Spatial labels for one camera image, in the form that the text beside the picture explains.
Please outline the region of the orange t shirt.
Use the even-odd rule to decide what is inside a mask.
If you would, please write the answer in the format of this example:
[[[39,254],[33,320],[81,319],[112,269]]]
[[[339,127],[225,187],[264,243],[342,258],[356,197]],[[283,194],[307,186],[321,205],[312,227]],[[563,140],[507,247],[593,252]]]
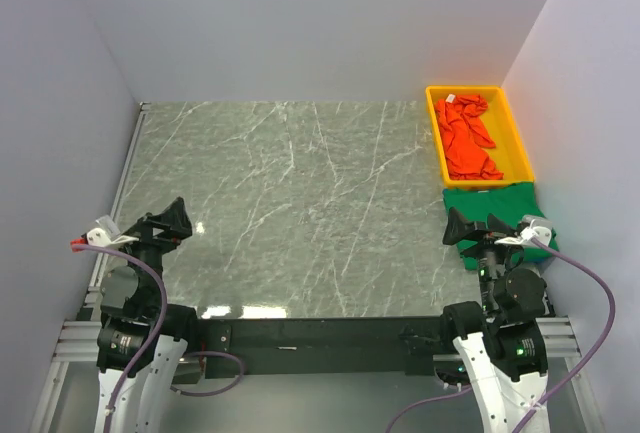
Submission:
[[[488,110],[487,100],[481,95],[449,95],[434,109],[449,177],[502,180],[504,173],[488,153],[496,143],[481,119]]]

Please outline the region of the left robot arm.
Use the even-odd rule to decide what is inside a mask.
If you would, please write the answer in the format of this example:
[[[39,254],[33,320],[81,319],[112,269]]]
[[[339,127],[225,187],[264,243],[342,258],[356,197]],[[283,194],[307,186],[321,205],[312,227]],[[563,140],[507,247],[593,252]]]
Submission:
[[[182,355],[200,341],[194,308],[168,302],[158,285],[165,254],[192,234],[183,198],[158,214],[147,213],[119,231],[102,217],[89,245],[127,255],[100,285],[97,432],[156,432]]]

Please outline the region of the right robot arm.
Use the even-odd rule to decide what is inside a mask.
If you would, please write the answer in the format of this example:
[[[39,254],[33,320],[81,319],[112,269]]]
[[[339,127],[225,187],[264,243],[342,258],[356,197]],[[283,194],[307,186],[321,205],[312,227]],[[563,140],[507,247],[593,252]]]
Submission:
[[[446,245],[470,242],[462,255],[476,262],[481,300],[444,308],[439,340],[463,362],[486,432],[511,432],[541,399],[548,358],[538,319],[548,311],[546,283],[523,266],[527,248],[547,246],[550,221],[526,215],[511,227],[494,215],[467,219],[450,208]]]

